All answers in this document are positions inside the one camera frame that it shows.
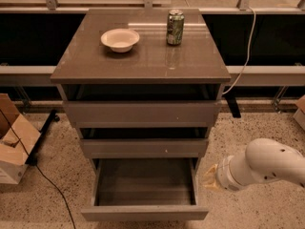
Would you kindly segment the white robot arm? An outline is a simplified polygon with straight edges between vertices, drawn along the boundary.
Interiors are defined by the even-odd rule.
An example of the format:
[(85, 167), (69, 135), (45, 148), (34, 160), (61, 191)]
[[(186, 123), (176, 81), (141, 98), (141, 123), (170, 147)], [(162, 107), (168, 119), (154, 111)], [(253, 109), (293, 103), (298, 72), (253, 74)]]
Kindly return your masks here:
[(237, 192), (250, 185), (285, 180), (305, 186), (305, 157), (269, 138), (257, 138), (234, 156), (214, 164), (203, 177), (204, 187)]

